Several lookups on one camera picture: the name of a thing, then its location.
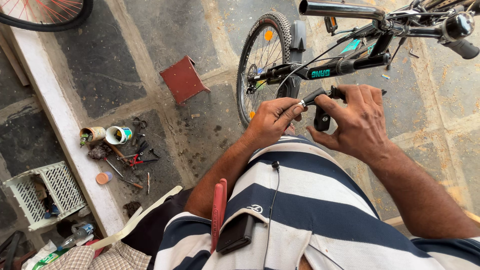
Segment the navy and white striped polo shirt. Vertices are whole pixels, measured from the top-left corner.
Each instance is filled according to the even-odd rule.
[[[241,213],[258,218],[252,243],[210,255],[210,220],[184,212],[166,226],[155,270],[262,269],[269,207],[278,183],[271,167],[275,160],[281,164],[280,185],[265,269],[295,269],[302,255],[314,270],[339,269],[315,249],[346,270],[480,269],[480,237],[409,240],[379,220],[366,195],[332,157],[306,139],[283,136],[254,153],[227,203],[222,229]]]

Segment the checkered cloth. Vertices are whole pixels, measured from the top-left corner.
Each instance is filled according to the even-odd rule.
[[[75,247],[42,270],[145,270],[152,258],[121,241],[95,259],[94,253],[89,245]]]

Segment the black mountain bike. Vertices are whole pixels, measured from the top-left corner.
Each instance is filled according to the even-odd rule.
[[[302,0],[299,13],[324,16],[327,32],[332,36],[348,34],[315,59],[302,64],[302,53],[306,48],[305,23],[297,20],[290,25],[279,12],[262,15],[248,33],[238,70],[237,105],[245,128],[262,101],[297,98],[302,80],[341,76],[385,65],[389,68],[408,37],[436,38],[464,59],[472,59],[480,51],[465,39],[473,32],[473,17],[480,14],[480,0],[414,0],[388,14],[369,5]],[[336,32],[335,17],[372,19],[372,23]],[[394,37],[399,37],[400,41],[391,55],[388,46]],[[350,42],[338,56],[321,58],[346,41]],[[311,63],[326,59],[330,61],[308,68]],[[330,90],[324,93],[333,97]],[[314,122],[318,131],[327,130],[330,116],[317,106]]]

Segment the orange plastic lid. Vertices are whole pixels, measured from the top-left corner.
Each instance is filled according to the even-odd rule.
[[[106,184],[108,182],[108,174],[101,172],[96,175],[96,182],[99,184]]]

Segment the pliers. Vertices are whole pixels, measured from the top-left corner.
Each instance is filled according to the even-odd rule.
[[[153,159],[153,160],[138,160],[137,158],[142,153],[146,148],[148,147],[147,141],[143,141],[142,144],[140,144],[140,148],[137,151],[137,154],[133,157],[132,160],[130,160],[130,167],[132,168],[132,171],[137,168],[137,164],[139,163],[145,163],[145,162],[151,162],[151,161],[156,161],[159,159]]]

